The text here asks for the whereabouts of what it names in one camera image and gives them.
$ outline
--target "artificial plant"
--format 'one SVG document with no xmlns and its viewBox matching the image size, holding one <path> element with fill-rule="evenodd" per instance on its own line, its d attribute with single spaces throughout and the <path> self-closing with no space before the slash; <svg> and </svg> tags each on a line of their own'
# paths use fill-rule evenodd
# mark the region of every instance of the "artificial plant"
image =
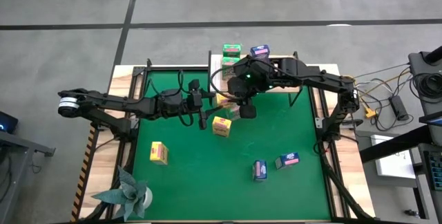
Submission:
<svg viewBox="0 0 442 224">
<path fill-rule="evenodd" d="M 144 181 L 136 182 L 134 177 L 120 166 L 118 167 L 118 172 L 121 188 L 98 193 L 92 197 L 106 203 L 121 205 L 114 218 L 123 216 L 124 221 L 127 221 L 132 212 L 144 218 L 143 202 L 147 183 Z"/>
</svg>

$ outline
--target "green tabletop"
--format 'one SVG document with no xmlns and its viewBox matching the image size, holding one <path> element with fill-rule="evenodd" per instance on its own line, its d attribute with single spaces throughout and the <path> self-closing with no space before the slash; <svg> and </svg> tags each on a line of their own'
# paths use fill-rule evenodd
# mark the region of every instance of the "green tabletop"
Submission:
<svg viewBox="0 0 442 224">
<path fill-rule="evenodd" d="M 176 72 L 148 76 L 159 91 L 177 88 Z M 207 72 L 185 72 L 185 85 L 193 79 L 207 88 Z M 148 88 L 146 96 L 152 95 Z M 308 90 L 291 108 L 286 93 L 261 94 L 253 103 L 257 118 L 234 121 L 228 138 L 213 134 L 213 116 L 203 131 L 197 115 L 191 127 L 178 118 L 142 120 L 133 176 L 147 180 L 153 192 L 144 220 L 330 219 L 320 159 L 312 149 L 316 138 Z M 210 108 L 208 100 L 205 108 Z M 152 141 L 169 148 L 168 165 L 149 160 Z M 298 152 L 300 162 L 277 171 L 275 159 L 290 152 Z M 252 180 L 257 159 L 268 166 L 261 183 Z"/>
</svg>

